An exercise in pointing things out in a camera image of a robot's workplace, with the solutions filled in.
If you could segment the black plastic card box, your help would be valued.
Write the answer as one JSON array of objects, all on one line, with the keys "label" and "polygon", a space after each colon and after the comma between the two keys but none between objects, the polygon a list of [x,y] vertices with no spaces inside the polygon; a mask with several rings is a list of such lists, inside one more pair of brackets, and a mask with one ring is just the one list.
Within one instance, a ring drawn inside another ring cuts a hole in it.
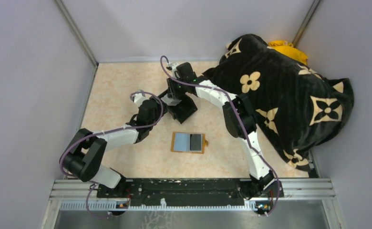
[{"label": "black plastic card box", "polygon": [[[159,94],[158,98],[161,99],[166,94],[169,95],[168,89]],[[177,106],[167,106],[165,103],[163,103],[164,113],[170,114],[174,120],[177,120],[180,124],[182,124],[188,118],[190,118],[198,110],[198,108],[193,99],[186,94],[182,94],[176,99],[182,100]]]}]

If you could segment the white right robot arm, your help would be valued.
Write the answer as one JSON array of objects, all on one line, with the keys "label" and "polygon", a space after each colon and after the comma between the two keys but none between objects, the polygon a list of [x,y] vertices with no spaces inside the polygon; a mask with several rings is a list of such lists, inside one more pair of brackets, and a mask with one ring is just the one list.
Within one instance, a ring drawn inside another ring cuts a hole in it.
[{"label": "white right robot arm", "polygon": [[160,61],[160,65],[168,76],[168,91],[162,100],[172,117],[183,123],[197,111],[195,103],[187,94],[193,94],[220,108],[228,133],[240,141],[247,159],[251,183],[244,189],[247,192],[244,196],[252,198],[268,195],[278,199],[282,185],[261,152],[256,119],[247,96],[229,93],[205,77],[197,76],[188,62],[177,64]]}]

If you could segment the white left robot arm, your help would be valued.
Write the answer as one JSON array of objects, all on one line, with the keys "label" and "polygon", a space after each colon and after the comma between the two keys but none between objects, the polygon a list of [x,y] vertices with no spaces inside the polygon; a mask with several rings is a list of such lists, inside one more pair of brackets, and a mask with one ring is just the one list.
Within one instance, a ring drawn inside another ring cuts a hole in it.
[{"label": "white left robot arm", "polygon": [[105,152],[124,145],[136,144],[149,136],[150,131],[166,112],[165,103],[156,96],[144,99],[138,113],[125,125],[94,133],[80,129],[60,158],[60,168],[83,182],[93,182],[108,187],[114,197],[127,191],[125,177],[102,165]]}]

